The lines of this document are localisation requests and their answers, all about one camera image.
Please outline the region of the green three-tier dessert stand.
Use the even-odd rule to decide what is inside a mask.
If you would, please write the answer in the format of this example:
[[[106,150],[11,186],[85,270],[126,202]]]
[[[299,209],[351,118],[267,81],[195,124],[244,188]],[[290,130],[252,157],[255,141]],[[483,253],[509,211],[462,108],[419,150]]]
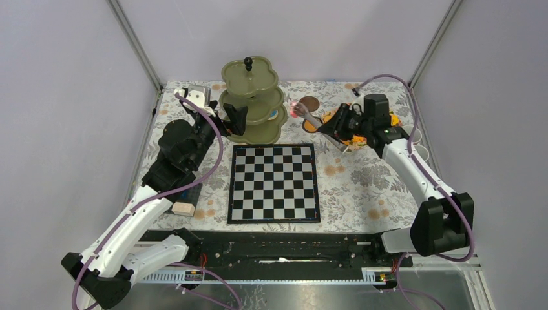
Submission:
[[[222,108],[224,103],[235,108],[248,107],[244,135],[231,135],[228,140],[250,145],[278,142],[288,112],[284,91],[279,87],[279,77],[270,60],[251,56],[230,61],[222,68],[221,75],[226,85],[219,97]],[[277,117],[268,120],[274,110],[278,111]]]

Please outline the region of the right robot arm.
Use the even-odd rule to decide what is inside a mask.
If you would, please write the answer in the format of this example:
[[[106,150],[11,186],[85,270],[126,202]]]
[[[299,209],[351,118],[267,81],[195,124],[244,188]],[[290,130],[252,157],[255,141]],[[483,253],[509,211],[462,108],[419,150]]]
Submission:
[[[397,253],[441,255],[468,248],[474,251],[472,223],[474,201],[466,192],[457,193],[427,166],[411,137],[392,124],[388,98],[384,94],[361,96],[362,110],[343,103],[318,132],[337,141],[363,137],[367,145],[395,170],[418,205],[411,227],[382,232],[381,242],[370,249],[374,263],[386,266]]]

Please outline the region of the blue frosted donut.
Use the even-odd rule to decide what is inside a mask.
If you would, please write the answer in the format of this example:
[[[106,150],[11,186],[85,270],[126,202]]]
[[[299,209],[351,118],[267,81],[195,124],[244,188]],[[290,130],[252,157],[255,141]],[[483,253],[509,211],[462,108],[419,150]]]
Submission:
[[[278,111],[277,110],[274,110],[272,113],[271,113],[271,116],[268,118],[268,120],[274,120],[278,115]]]

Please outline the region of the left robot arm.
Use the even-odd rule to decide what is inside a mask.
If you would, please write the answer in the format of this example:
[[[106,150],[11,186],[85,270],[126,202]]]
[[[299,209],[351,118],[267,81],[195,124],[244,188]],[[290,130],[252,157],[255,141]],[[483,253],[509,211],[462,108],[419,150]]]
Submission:
[[[194,123],[178,119],[167,124],[158,142],[160,153],[124,210],[92,245],[63,257],[61,265],[74,279],[73,309],[111,309],[145,277],[174,263],[193,265],[200,259],[199,246],[178,233],[132,253],[153,221],[184,191],[208,179],[208,172],[197,177],[196,171],[212,144],[245,131],[244,109],[229,105],[229,120],[224,121],[216,100],[180,98],[180,103],[194,116]]]

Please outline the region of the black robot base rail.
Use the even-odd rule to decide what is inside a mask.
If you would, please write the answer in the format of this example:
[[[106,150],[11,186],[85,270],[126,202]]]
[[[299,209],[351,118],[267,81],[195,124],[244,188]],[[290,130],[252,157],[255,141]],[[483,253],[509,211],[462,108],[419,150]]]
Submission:
[[[379,234],[148,230],[141,242],[175,235],[190,244],[183,263],[225,280],[356,282],[364,272],[412,267],[410,258],[388,253]]]

